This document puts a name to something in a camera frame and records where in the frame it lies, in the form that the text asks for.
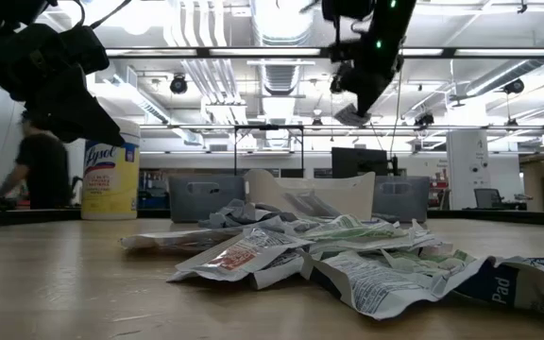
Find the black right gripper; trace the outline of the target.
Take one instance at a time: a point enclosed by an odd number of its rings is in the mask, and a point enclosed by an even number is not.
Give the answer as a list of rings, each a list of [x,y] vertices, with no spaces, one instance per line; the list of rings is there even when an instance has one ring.
[[[364,117],[393,81],[404,63],[400,50],[385,52],[380,46],[367,49],[358,40],[334,42],[329,58],[339,66],[331,78],[332,93],[357,94],[357,114]]]

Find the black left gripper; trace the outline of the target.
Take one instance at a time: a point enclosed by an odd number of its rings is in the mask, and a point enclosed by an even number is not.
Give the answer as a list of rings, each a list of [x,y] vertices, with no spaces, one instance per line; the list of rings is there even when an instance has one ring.
[[[0,86],[25,103],[25,120],[65,143],[77,139],[121,146],[120,128],[92,96],[86,75],[110,65],[87,25],[58,32],[31,24],[0,37]]]

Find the person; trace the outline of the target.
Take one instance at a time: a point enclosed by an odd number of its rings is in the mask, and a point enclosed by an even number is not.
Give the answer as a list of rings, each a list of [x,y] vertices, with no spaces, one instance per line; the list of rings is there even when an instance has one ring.
[[[28,110],[22,112],[21,127],[23,139],[15,165],[0,185],[0,197],[24,182],[31,210],[66,207],[72,196],[67,149],[45,121]]]

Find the black computer monitor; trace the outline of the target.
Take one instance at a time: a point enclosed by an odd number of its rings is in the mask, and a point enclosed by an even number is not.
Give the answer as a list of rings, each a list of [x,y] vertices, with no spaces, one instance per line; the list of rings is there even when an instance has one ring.
[[[331,169],[334,179],[346,179],[373,172],[376,176],[386,176],[389,159],[382,150],[363,148],[333,147],[331,149]]]

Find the yellow Lysol wipes canister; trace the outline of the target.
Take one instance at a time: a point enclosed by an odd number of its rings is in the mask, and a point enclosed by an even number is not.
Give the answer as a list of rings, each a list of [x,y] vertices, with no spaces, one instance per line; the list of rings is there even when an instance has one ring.
[[[141,132],[138,124],[114,118],[124,142],[113,146],[87,141],[81,196],[85,220],[137,217]]]

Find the rig light bar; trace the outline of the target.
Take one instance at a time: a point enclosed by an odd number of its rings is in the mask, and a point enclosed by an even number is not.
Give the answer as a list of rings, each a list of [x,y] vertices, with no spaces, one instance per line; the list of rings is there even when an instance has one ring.
[[[111,60],[132,59],[329,59],[328,47],[132,47],[108,48]],[[406,59],[544,60],[544,48],[404,47]]]

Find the translucent grey plastic bin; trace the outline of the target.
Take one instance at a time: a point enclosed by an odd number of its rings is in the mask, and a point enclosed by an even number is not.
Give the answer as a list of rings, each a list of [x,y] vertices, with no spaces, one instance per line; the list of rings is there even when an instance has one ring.
[[[425,222],[429,188],[429,177],[376,177],[372,211],[395,216],[400,222]]]
[[[245,181],[229,175],[191,175],[168,178],[171,220],[192,223],[208,219],[233,199],[245,199]]]

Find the white square pillar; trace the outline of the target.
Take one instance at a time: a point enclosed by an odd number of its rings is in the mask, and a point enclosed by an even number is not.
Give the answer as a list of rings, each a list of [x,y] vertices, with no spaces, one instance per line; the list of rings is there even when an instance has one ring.
[[[447,134],[450,207],[476,208],[475,189],[490,187],[487,134],[483,129]]]

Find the green striped packet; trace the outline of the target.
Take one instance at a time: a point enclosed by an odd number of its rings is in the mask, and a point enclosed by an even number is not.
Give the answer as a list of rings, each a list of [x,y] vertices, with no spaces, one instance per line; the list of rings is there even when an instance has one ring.
[[[401,229],[383,219],[361,221],[352,215],[340,215],[333,220],[320,222],[311,228],[298,231],[296,235],[311,241],[344,240],[357,238],[388,239],[409,236],[408,229]]]
[[[416,255],[404,251],[387,252],[382,249],[382,255],[389,266],[398,271],[445,278],[463,271],[469,264],[477,261],[477,258],[461,250],[456,250],[452,254]]]

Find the white plastic bin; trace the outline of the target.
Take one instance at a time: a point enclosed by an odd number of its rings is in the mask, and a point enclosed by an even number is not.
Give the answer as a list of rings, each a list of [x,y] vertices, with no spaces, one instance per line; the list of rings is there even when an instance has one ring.
[[[300,216],[372,215],[376,174],[353,178],[274,178],[264,170],[245,175],[246,199]]]

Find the black office chair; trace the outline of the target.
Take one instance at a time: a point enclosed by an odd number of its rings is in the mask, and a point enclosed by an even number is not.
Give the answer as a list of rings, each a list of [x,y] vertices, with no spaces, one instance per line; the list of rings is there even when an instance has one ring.
[[[482,210],[503,210],[505,208],[498,189],[476,188],[474,190],[476,208]]]

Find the white drug facts packet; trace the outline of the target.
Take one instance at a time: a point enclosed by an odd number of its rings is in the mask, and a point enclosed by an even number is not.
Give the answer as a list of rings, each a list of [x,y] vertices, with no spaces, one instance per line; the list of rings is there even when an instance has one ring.
[[[331,293],[361,315],[383,320],[400,315],[419,301],[437,302],[476,274],[483,259],[445,278],[405,273],[389,266],[384,256],[363,257],[344,251],[320,259],[300,252],[301,276]]]

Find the white packet red label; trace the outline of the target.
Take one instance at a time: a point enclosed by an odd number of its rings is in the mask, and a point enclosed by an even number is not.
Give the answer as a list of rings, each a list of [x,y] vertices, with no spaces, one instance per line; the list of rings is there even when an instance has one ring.
[[[308,240],[268,229],[245,229],[241,234],[176,265],[169,282],[202,278],[211,281],[251,280],[262,290],[295,275],[303,265],[300,251]]]

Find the silver ventilation duct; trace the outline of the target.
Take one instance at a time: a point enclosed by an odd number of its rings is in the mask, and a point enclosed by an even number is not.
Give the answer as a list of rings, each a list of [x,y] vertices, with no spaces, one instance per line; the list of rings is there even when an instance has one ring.
[[[256,44],[268,47],[305,46],[314,16],[300,13],[311,0],[249,0]],[[298,86],[299,65],[260,67],[263,88],[272,95],[291,94]]]

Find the black metal table frame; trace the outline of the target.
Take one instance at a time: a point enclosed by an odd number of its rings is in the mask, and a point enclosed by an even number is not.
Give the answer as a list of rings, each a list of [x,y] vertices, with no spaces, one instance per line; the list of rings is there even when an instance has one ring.
[[[461,211],[428,211],[427,217],[429,220],[467,219],[544,226],[544,212],[465,209]],[[0,212],[0,227],[79,219],[79,209],[6,211]]]

